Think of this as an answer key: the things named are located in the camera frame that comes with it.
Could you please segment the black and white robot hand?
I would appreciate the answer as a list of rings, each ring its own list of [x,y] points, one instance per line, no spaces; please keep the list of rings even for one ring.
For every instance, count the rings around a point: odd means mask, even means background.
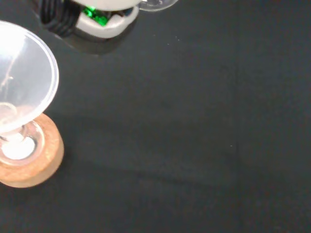
[[[30,0],[42,27],[90,54],[111,52],[132,31],[138,0]]]

